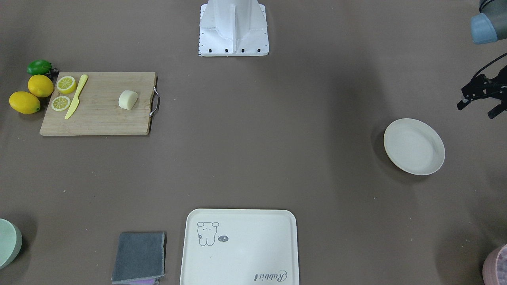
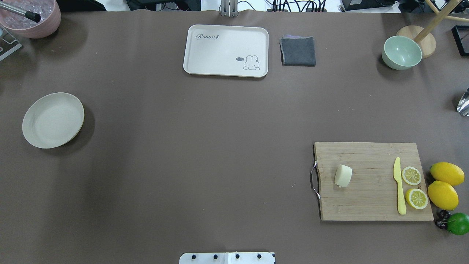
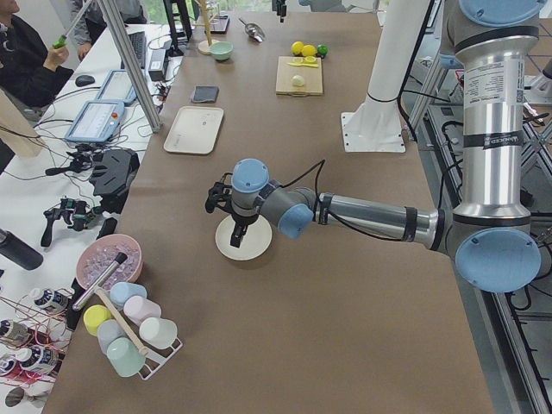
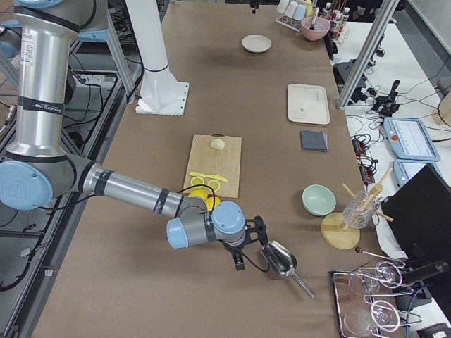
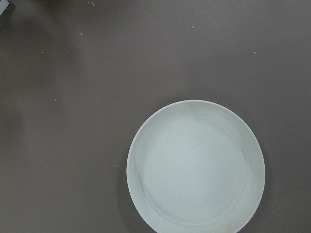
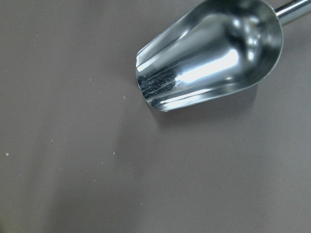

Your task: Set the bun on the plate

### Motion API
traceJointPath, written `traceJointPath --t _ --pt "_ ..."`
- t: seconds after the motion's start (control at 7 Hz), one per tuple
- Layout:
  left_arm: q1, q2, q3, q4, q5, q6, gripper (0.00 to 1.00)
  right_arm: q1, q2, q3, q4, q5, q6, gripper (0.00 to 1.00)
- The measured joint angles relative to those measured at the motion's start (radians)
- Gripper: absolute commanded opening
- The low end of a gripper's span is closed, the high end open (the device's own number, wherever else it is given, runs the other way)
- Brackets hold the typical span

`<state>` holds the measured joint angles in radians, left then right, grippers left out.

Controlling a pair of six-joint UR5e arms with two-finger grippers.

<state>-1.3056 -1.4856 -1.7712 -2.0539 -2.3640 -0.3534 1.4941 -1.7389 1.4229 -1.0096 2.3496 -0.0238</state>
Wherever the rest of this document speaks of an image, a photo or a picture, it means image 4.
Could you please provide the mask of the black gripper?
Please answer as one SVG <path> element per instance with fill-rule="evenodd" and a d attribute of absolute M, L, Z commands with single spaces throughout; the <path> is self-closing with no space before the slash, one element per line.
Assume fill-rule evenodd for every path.
<path fill-rule="evenodd" d="M 245 263 L 243 258 L 246 258 L 257 270 L 264 270 L 257 266 L 244 252 L 244 248 L 247 245 L 253 244 L 259 241 L 261 245 L 261 252 L 266 259 L 266 225 L 263 222 L 263 218 L 259 215 L 252 219 L 245 220 L 245 237 L 241 244 L 238 246 L 231 246 L 229 243 L 222 241 L 224 248 L 231 253 L 234 260 L 236 270 L 244 270 Z"/>

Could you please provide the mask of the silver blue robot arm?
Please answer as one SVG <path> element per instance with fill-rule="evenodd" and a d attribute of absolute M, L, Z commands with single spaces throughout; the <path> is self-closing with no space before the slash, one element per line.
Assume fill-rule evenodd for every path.
<path fill-rule="evenodd" d="M 66 192 L 107 196 L 166 215 L 174 249 L 219 241 L 237 270 L 249 261 L 247 245 L 258 242 L 267 254 L 263 220 L 247 219 L 235 202 L 208 207 L 199 197 L 121 175 L 61 148 L 70 44 L 83 37 L 107 39 L 105 1 L 17 1 L 14 14 L 22 27 L 20 74 L 16 135 L 1 163 L 3 204 L 32 210 Z"/>

